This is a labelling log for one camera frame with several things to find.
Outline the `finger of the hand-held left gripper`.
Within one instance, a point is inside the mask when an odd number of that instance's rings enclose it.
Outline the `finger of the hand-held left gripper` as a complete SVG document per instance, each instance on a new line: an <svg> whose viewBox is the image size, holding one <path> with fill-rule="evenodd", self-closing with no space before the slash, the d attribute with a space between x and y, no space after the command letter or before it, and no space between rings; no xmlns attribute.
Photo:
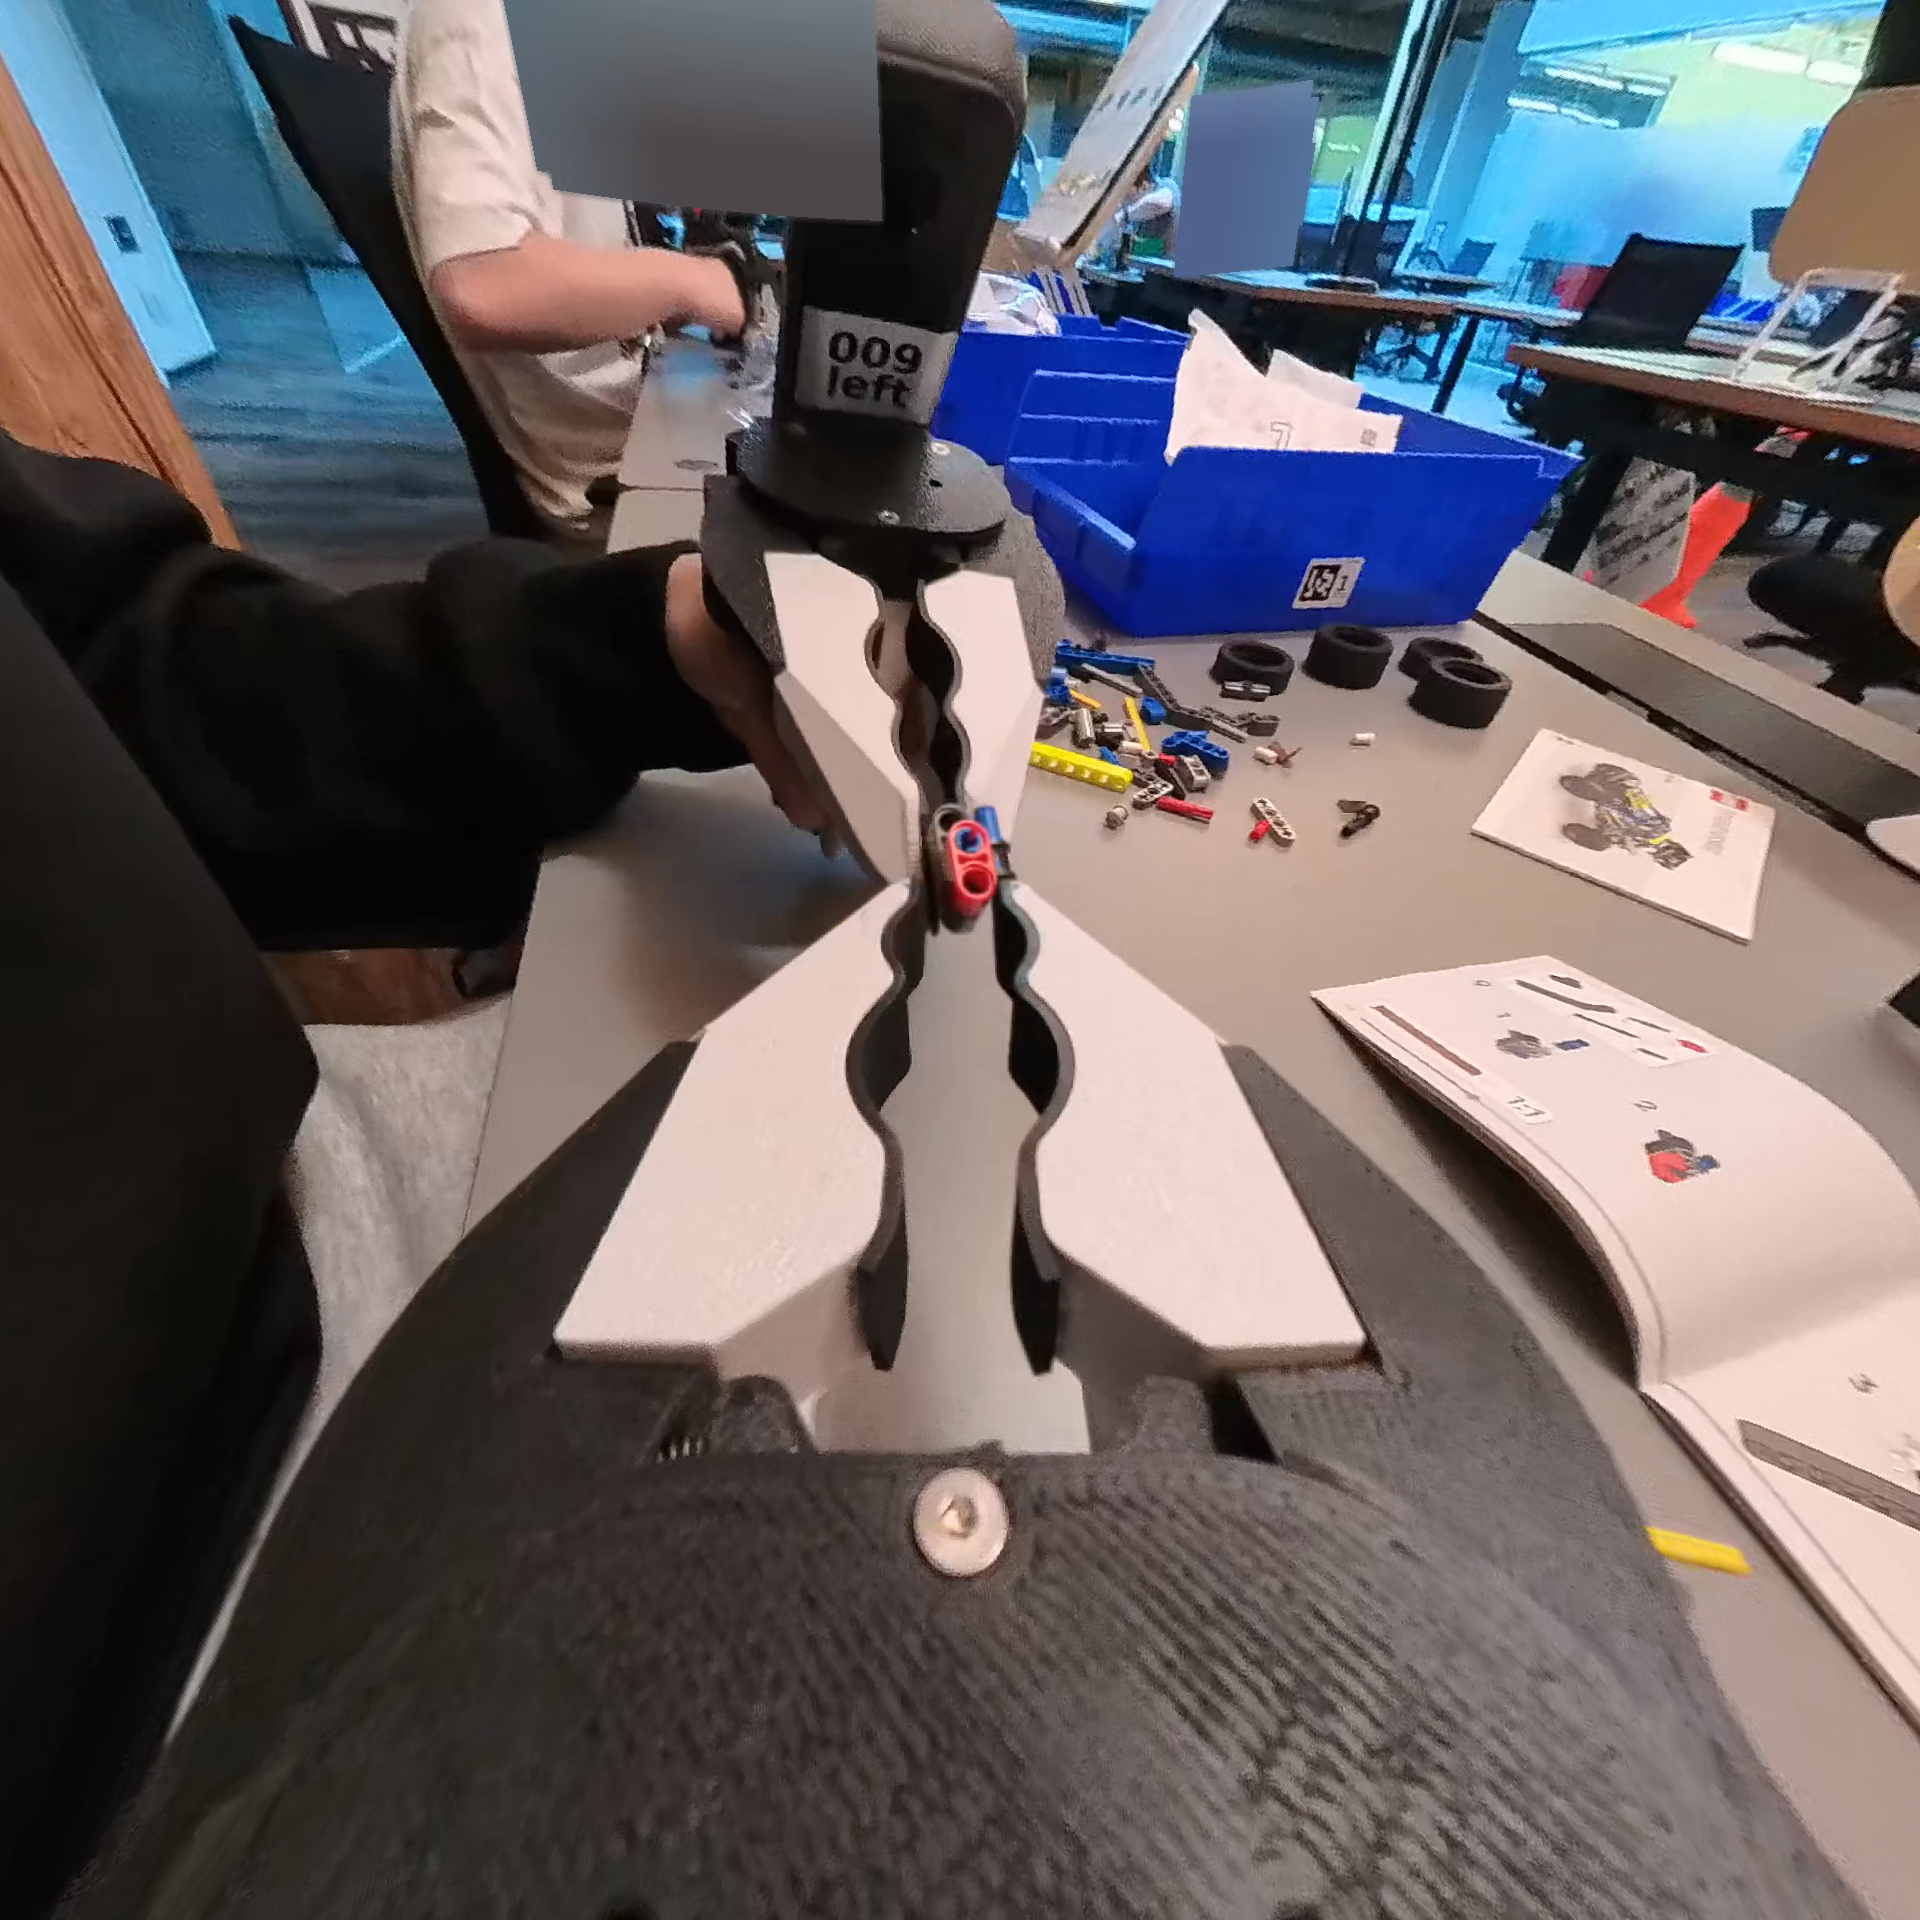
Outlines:
<svg viewBox="0 0 1920 1920"><path fill-rule="evenodd" d="M935 804L930 702L907 650L919 600L882 596L817 553L775 552L763 569L795 753L857 863L881 883L919 883Z"/></svg>
<svg viewBox="0 0 1920 1920"><path fill-rule="evenodd" d="M919 587L911 671L924 688L929 793L966 815L988 810L1007 841L1041 721L1017 585L1002 575L946 575Z"/></svg>

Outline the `person's black upper body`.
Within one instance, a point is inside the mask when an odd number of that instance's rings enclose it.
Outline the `person's black upper body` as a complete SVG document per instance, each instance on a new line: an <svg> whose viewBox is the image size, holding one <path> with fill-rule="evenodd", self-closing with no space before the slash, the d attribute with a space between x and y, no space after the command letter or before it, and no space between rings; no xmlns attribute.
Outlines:
<svg viewBox="0 0 1920 1920"><path fill-rule="evenodd" d="M167 1738L321 1360L283 1166L318 1065L5 590L3 1912Z"/></svg>

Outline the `open instruction booklet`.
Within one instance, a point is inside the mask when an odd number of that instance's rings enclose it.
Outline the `open instruction booklet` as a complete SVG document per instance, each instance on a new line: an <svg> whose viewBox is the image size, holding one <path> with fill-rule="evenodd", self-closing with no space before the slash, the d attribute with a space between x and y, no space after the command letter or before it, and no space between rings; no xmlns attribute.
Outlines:
<svg viewBox="0 0 1920 1920"><path fill-rule="evenodd" d="M1643 1402L1916 1722L1918 1206L1882 1144L1559 958L1311 1000L1566 1220Z"/></svg>

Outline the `wooden board on stand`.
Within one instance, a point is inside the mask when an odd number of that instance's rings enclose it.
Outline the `wooden board on stand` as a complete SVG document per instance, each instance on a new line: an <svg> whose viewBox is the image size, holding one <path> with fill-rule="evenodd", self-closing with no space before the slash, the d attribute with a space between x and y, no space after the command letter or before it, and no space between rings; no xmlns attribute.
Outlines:
<svg viewBox="0 0 1920 1920"><path fill-rule="evenodd" d="M1092 248L1123 191L1158 148L1225 9L1225 2L1157 2L1143 15L1059 175L1015 230L1034 257L1067 268Z"/></svg>

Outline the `black flat desk panel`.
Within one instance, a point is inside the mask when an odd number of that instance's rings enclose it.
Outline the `black flat desk panel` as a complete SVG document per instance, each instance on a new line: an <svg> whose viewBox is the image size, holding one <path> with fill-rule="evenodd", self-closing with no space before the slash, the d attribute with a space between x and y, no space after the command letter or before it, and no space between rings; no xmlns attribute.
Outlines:
<svg viewBox="0 0 1920 1920"><path fill-rule="evenodd" d="M1913 768L1653 640L1598 622L1499 616L1476 616L1476 622L1582 687L1639 710L1655 728L1781 786L1831 826L1866 834L1918 811Z"/></svg>

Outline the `small car picture leaflet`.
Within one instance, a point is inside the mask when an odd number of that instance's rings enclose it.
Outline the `small car picture leaflet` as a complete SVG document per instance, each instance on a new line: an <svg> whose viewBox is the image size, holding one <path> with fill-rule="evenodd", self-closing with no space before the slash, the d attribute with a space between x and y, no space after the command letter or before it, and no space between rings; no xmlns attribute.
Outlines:
<svg viewBox="0 0 1920 1920"><path fill-rule="evenodd" d="M1543 730L1473 834L1690 927L1750 945L1775 811L1643 755Z"/></svg>

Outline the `small red blue lego assembly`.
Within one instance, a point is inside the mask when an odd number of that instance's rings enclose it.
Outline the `small red blue lego assembly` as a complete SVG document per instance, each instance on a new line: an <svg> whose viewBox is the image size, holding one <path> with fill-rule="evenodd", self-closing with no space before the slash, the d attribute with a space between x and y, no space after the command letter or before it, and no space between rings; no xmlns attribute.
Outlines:
<svg viewBox="0 0 1920 1920"><path fill-rule="evenodd" d="M932 915L946 931L966 931L994 905L1006 849L991 808L966 810L946 802L932 810L924 833Z"/></svg>

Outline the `orange traffic cone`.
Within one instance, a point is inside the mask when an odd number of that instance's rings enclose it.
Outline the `orange traffic cone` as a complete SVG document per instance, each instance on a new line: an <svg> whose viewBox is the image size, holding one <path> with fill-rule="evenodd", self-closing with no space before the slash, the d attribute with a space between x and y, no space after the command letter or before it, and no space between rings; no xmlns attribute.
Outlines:
<svg viewBox="0 0 1920 1920"><path fill-rule="evenodd" d="M1669 585L1643 600L1642 610L1683 632L1695 632L1692 594L1741 534L1750 512L1750 492L1725 484L1708 487L1686 516L1686 536Z"/></svg>

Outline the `person's left hand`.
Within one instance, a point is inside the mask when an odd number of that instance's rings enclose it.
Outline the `person's left hand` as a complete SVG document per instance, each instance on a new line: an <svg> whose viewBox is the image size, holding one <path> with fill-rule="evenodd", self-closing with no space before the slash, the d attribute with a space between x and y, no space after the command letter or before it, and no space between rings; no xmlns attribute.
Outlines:
<svg viewBox="0 0 1920 1920"><path fill-rule="evenodd" d="M690 552L666 575L662 646L683 687L747 755L781 817L836 857L831 811L780 731L772 674L747 640L714 617L705 564Z"/></svg>

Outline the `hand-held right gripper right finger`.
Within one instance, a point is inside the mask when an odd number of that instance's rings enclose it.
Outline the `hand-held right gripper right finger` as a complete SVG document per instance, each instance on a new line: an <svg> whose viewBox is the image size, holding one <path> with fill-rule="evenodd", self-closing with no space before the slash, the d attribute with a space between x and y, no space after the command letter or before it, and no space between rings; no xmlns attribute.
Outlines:
<svg viewBox="0 0 1920 1920"><path fill-rule="evenodd" d="M1140 1387L1347 1370L1370 1339L1265 1129L1265 1064L1227 1046L1026 880L991 910L1015 1166L1013 1305L1037 1377L1067 1372L1089 1444Z"/></svg>

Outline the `blue plastic bin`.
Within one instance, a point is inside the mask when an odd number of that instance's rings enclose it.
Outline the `blue plastic bin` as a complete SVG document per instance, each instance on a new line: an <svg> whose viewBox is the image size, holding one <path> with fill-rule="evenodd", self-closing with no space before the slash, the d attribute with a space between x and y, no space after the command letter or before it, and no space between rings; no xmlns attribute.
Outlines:
<svg viewBox="0 0 1920 1920"><path fill-rule="evenodd" d="M1183 350L1183 331L1143 321L1060 315L1053 331L966 321L930 433L1002 465L1034 378L1175 378Z"/></svg>
<svg viewBox="0 0 1920 1920"><path fill-rule="evenodd" d="M1405 414L1379 450L1183 449L1149 419L1026 411L1006 487L1069 594L1127 638L1303 633L1332 620L1473 617L1578 465L1535 441Z"/></svg>

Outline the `pile of small lego pieces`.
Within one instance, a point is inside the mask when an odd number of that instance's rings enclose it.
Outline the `pile of small lego pieces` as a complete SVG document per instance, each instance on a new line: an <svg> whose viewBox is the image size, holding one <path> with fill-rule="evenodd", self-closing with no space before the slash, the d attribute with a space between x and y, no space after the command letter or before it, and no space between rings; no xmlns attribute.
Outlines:
<svg viewBox="0 0 1920 1920"><path fill-rule="evenodd" d="M1227 699L1209 671L1180 678L1169 647L1062 640L1043 673L1028 768L1094 793L1106 833L1151 818L1206 831L1229 815L1245 836L1253 777L1300 756L1277 702Z"/></svg>

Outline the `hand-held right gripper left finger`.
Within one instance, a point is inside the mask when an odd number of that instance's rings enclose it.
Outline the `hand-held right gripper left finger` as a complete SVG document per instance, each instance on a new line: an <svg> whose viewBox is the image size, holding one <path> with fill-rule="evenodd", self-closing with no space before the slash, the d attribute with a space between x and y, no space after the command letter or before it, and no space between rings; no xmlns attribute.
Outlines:
<svg viewBox="0 0 1920 1920"><path fill-rule="evenodd" d="M921 890L897 880L655 1065L671 1089L555 1324L565 1360L777 1384L897 1368Z"/></svg>

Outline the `wooden office desk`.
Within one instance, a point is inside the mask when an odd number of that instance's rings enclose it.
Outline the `wooden office desk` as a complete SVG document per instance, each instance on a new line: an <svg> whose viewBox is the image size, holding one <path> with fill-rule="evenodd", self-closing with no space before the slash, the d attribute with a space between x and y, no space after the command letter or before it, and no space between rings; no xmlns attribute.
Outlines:
<svg viewBox="0 0 1920 1920"><path fill-rule="evenodd" d="M1205 311L1266 371L1277 352L1323 372L1382 378L1425 392L1445 411L1473 352L1468 306L1489 280L1418 275L1410 286L1307 273L1187 275L1164 281L1181 314Z"/></svg>
<svg viewBox="0 0 1920 1920"><path fill-rule="evenodd" d="M1877 528L1879 559L1916 521L1913 396L1735 378L1692 352L1514 345L1506 364L1543 379L1543 439L1582 450L1543 550L1553 569L1578 569L1636 460Z"/></svg>

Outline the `white paper sheets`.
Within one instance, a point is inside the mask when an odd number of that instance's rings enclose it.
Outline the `white paper sheets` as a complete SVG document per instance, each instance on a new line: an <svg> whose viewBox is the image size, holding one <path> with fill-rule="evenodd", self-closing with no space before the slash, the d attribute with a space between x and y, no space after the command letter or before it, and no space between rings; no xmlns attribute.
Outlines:
<svg viewBox="0 0 1920 1920"><path fill-rule="evenodd" d="M1205 311L1188 315L1175 375L1166 465L1188 449L1394 452L1401 417L1361 408L1357 382L1276 352L1266 371Z"/></svg>

